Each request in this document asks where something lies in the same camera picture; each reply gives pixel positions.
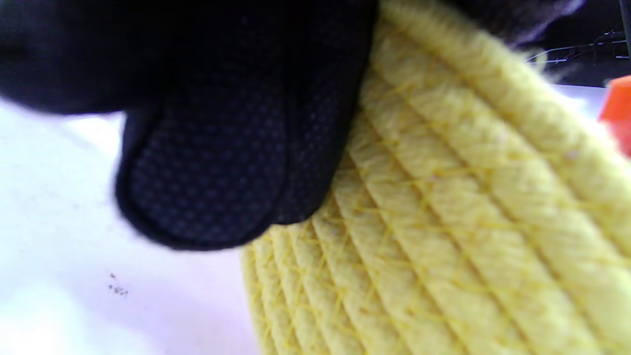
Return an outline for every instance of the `gloved hand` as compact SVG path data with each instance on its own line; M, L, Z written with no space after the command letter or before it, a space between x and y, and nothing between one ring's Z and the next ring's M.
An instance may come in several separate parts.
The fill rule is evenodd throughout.
M508 43L577 0L448 0ZM340 161L377 0L3 0L0 95L125 111L116 198L176 250L308 219Z

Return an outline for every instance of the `black glove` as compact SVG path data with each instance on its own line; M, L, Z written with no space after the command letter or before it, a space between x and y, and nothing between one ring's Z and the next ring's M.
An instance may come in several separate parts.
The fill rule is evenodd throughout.
M513 33L510 23L485 9L513 14L529 2L453 1L498 34ZM220 250L319 208L350 129L376 0L0 4L0 95L58 114L126 112L116 198L140 233L177 250Z

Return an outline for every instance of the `orange object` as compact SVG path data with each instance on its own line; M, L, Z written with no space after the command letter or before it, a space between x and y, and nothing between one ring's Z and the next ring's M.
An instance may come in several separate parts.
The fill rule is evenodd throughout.
M599 121L618 140L620 149L631 157L631 76L611 80Z

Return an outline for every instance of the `yellow rope basket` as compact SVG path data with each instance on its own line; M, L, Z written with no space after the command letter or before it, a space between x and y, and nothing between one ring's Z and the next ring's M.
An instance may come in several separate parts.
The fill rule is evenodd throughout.
M383 0L330 197L244 251L268 354L631 354L631 169L523 58Z

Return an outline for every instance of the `white surface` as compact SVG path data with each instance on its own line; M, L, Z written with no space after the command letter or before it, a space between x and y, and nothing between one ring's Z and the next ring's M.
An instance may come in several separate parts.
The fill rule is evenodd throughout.
M598 113L603 89L555 87ZM118 217L119 129L0 105L0 354L256 354L235 251L170 252Z

